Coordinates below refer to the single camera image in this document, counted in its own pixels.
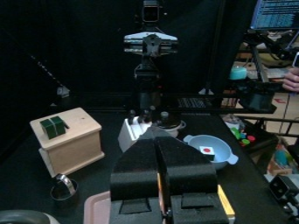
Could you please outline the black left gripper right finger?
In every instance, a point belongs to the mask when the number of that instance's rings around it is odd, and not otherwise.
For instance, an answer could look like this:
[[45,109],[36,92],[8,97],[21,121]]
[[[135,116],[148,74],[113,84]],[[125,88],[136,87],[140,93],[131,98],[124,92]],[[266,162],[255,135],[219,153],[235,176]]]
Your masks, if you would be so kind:
[[153,146],[167,224],[229,224],[211,161],[161,129]]

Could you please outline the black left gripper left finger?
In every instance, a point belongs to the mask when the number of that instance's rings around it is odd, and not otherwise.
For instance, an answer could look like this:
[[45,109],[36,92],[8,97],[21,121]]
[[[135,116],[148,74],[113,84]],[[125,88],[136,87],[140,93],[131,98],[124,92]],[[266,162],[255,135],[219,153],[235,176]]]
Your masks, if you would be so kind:
[[109,178],[109,224],[161,224],[156,128],[148,128],[116,162]]

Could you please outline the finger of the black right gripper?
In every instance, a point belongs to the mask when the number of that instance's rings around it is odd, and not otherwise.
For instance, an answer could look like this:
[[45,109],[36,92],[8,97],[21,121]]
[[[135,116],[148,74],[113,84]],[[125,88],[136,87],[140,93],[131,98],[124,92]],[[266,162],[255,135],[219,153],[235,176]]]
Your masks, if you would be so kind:
[[160,53],[160,44],[161,44],[161,39],[153,35],[152,37],[152,57],[159,57]]
[[143,55],[151,56],[152,54],[152,36],[143,37]]

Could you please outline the person's hand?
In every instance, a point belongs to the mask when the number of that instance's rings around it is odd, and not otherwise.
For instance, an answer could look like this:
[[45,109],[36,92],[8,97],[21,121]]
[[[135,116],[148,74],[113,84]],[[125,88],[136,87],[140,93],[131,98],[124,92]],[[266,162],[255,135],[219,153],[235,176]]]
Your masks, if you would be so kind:
[[299,67],[294,67],[284,74],[283,88],[291,92],[299,93]]

